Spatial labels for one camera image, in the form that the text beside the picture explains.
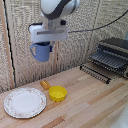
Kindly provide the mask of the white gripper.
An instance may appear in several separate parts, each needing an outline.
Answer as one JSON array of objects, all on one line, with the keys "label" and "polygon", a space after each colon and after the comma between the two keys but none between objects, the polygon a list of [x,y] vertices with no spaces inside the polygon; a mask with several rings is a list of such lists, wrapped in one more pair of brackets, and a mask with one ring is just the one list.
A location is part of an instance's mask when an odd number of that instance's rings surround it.
[{"label": "white gripper", "polygon": [[[31,41],[36,45],[41,42],[60,41],[68,37],[68,30],[65,26],[46,29],[43,24],[31,24],[29,26]],[[50,52],[52,52],[53,44],[50,44]]]}]

